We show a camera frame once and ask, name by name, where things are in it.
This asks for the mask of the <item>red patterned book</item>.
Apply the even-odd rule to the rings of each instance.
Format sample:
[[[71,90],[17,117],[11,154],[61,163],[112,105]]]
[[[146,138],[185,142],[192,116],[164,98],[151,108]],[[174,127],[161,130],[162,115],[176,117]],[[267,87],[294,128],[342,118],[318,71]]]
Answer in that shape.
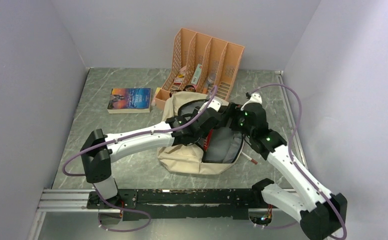
[[[204,151],[207,151],[207,149],[210,145],[212,134],[213,134],[213,129],[210,130],[209,133],[207,134],[207,136],[204,138],[204,141],[203,141],[203,150]]]

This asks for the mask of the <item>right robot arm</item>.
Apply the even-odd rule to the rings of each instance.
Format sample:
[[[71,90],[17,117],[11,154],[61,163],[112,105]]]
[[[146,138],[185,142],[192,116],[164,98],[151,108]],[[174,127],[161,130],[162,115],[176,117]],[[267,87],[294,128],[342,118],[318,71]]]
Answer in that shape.
[[[260,103],[241,106],[230,103],[225,110],[229,127],[246,137],[251,149],[274,166],[295,190],[290,193],[270,179],[254,185],[252,202],[257,207],[269,204],[277,207],[297,223],[310,240],[334,237],[343,231],[340,239],[347,237],[347,199],[324,187],[292,154],[290,144],[275,130],[268,127],[266,111]]]

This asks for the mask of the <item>beige canvas backpack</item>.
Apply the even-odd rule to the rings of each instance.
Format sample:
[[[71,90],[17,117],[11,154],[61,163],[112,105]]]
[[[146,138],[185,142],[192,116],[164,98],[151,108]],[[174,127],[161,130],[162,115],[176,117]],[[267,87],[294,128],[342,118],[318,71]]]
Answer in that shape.
[[[200,107],[205,101],[206,95],[202,93],[174,93],[164,105],[162,120],[191,114],[195,107]],[[203,150],[203,141],[201,139],[189,146],[160,147],[157,158],[173,173],[219,175],[236,163],[244,146],[241,133],[228,127],[213,130],[207,151]]]

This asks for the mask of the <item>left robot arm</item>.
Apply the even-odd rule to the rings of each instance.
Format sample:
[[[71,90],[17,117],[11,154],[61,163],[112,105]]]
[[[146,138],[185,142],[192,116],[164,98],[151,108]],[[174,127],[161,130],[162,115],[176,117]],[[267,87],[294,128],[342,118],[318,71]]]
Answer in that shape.
[[[220,123],[220,108],[220,104],[205,103],[191,114],[130,132],[92,131],[80,150],[86,181],[93,184],[106,207],[117,206],[121,197],[112,176],[113,162],[149,149],[197,143]]]

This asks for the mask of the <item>blue cover book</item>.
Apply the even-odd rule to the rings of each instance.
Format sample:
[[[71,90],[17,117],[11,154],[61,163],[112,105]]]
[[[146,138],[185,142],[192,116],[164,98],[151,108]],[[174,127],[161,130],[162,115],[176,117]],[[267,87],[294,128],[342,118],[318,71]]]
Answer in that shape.
[[[107,111],[109,114],[140,114],[151,110],[151,88],[113,88]]]

